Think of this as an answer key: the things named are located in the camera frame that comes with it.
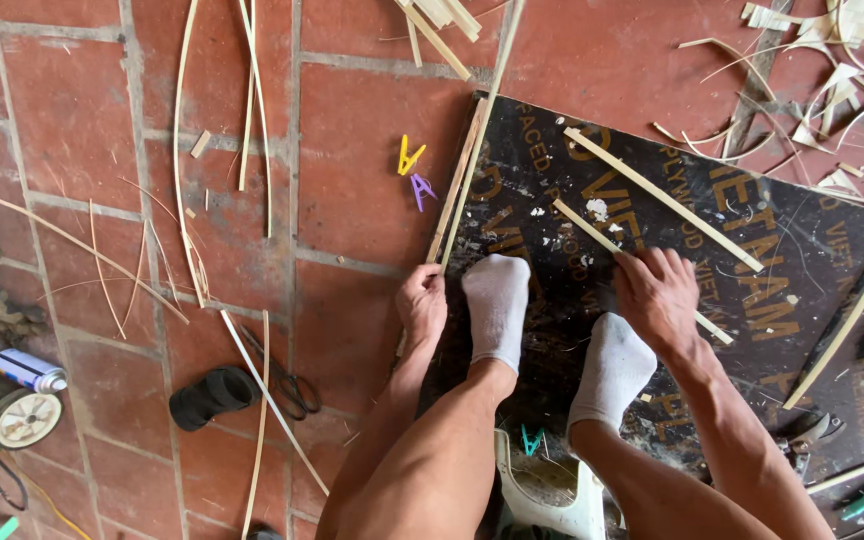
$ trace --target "hand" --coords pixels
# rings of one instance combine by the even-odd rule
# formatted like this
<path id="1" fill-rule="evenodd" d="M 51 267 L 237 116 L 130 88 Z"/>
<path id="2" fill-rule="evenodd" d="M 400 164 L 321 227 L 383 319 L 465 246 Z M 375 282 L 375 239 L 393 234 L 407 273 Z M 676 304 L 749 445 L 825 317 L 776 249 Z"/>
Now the hand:
<path id="1" fill-rule="evenodd" d="M 695 326 L 699 285 L 695 265 L 675 250 L 615 254 L 618 309 L 635 333 L 665 361 L 688 358 L 701 339 Z"/>
<path id="2" fill-rule="evenodd" d="M 435 349 L 446 327 L 446 280 L 439 264 L 420 264 L 395 295 L 398 316 L 405 325 L 407 344 Z"/>

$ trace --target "black cable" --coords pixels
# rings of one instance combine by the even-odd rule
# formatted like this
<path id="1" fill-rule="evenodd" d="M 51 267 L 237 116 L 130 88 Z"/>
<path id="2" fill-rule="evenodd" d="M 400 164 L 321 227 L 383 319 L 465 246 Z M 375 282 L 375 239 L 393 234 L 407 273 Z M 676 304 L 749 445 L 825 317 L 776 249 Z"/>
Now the black cable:
<path id="1" fill-rule="evenodd" d="M 6 464 L 2 462 L 1 459 L 0 459 L 0 467 L 2 467 L 2 469 L 4 469 L 5 472 L 15 481 L 15 485 L 17 485 L 19 491 L 22 492 L 22 504 L 19 505 L 19 504 L 16 504 L 15 502 L 13 502 L 13 500 L 11 498 L 9 498 L 9 495 L 6 494 L 5 490 L 2 489 L 1 485 L 0 485 L 0 496 L 2 496 L 2 499 L 4 499 L 5 502 L 8 503 L 8 505 L 10 507 L 12 507 L 13 509 L 16 509 L 20 512 L 24 512 L 26 509 L 29 508 L 29 493 L 26 492 L 25 485 L 22 483 L 22 480 L 19 479 L 19 477 L 16 475 L 16 473 L 13 472 L 12 469 L 7 467 Z"/>

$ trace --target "yellow clothespin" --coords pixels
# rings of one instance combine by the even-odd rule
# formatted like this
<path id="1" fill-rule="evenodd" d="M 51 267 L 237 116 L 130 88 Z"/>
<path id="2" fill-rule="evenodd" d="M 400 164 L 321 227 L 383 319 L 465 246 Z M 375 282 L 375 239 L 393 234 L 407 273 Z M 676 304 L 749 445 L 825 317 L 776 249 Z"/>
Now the yellow clothespin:
<path id="1" fill-rule="evenodd" d="M 402 135 L 402 146 L 398 151 L 398 174 L 405 176 L 409 169 L 416 164 L 419 156 L 426 150 L 426 145 L 421 145 L 418 150 L 409 157 L 405 152 L 409 148 L 409 136 Z"/>

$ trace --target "person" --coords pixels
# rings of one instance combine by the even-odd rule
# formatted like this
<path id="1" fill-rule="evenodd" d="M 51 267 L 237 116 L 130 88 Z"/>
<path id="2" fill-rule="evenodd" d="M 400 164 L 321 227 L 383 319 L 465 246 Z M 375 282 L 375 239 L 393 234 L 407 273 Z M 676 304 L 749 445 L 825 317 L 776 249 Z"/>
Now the person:
<path id="1" fill-rule="evenodd" d="M 566 431 L 606 485 L 630 538 L 834 538 L 786 457 L 698 333 L 694 266 L 673 250 L 618 252 L 618 311 L 592 327 Z M 407 346 L 333 483 L 318 540 L 473 538 L 493 487 L 493 428 L 516 386 L 528 264 L 492 254 L 462 277 L 472 358 L 467 379 L 415 419 L 446 324 L 445 281 L 418 266 L 396 304 Z M 715 489 L 619 436 L 657 357 L 688 403 Z"/>

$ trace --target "red brick floor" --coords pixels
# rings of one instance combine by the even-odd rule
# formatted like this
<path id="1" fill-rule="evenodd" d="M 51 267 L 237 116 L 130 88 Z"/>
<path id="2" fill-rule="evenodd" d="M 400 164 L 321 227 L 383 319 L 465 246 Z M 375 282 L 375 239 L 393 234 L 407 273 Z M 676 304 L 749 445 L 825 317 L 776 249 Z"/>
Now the red brick floor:
<path id="1" fill-rule="evenodd" d="M 380 40 L 405 35 L 394 0 L 256 4 L 273 232 L 267 238 L 263 228 L 260 155 L 248 154 L 246 191 L 235 189 L 249 72 L 238 1 L 202 0 L 179 115 L 182 198 L 197 215 L 186 221 L 215 298 L 198 309 L 173 217 L 171 130 L 188 0 L 0 0 L 0 198 L 85 241 L 92 200 L 100 250 L 169 295 L 167 262 L 190 320 L 183 324 L 139 291 L 126 337 L 118 335 L 94 281 L 94 259 L 0 206 L 0 286 L 50 313 L 52 331 L 26 346 L 71 377 L 58 428 L 14 459 L 92 538 L 238 537 L 258 408 L 194 433 L 177 430 L 167 408 L 175 389 L 211 368 L 242 365 L 220 306 L 254 329 L 268 310 L 272 354 L 318 387 L 325 411 L 292 427 L 331 483 L 393 358 L 400 324 L 392 295 L 402 273 L 424 257 L 439 211 L 435 203 L 415 211 L 411 189 L 395 173 L 400 137 L 408 134 L 413 148 L 428 145 L 416 170 L 444 191 L 471 93 L 493 76 L 510 19 L 500 0 L 470 0 L 474 15 L 498 7 L 480 19 L 478 42 L 442 32 L 482 78 L 466 83 L 425 42 L 426 67 L 416 69 L 407 40 Z M 797 0 L 792 13 L 816 15 L 823 5 Z M 747 74 L 736 66 L 700 83 L 729 58 L 714 47 L 675 45 L 716 37 L 739 50 L 755 47 L 761 32 L 743 27 L 742 7 L 532 0 L 502 92 L 649 139 L 663 139 L 655 121 L 705 137 L 728 124 Z M 788 132 L 795 125 L 790 104 L 807 104 L 830 71 L 809 50 L 774 60 L 769 82 L 784 105 L 775 117 Z M 859 98 L 864 103 L 864 93 Z M 214 135 L 210 148 L 192 159 L 188 149 L 203 129 Z M 754 117 L 746 146 L 767 129 Z M 258 111 L 252 135 L 255 146 Z M 864 125 L 851 137 L 864 144 Z M 789 153 L 776 137 L 740 165 L 763 171 Z M 864 149 L 803 152 L 802 160 L 815 182 L 839 162 L 864 166 Z M 806 181 L 796 164 L 773 176 Z M 143 222 L 149 249 L 140 258 Z M 109 265 L 102 269 L 118 278 L 108 282 L 108 294 L 121 317 L 132 285 Z M 310 540 L 325 497 L 271 415 L 265 439 L 250 519 L 289 540 Z M 75 537 L 35 493 L 30 515 L 22 538 Z"/>

